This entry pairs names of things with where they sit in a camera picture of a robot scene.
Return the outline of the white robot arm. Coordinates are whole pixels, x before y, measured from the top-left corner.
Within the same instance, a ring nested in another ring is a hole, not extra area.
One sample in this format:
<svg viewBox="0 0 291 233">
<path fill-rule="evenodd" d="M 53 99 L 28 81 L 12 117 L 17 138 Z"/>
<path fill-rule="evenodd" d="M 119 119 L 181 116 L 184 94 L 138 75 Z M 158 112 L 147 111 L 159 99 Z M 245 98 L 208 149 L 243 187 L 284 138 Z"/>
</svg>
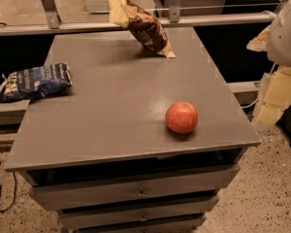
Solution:
<svg viewBox="0 0 291 233">
<path fill-rule="evenodd" d="M 288 0 L 270 25 L 268 58 L 291 67 L 291 0 Z"/>
</svg>

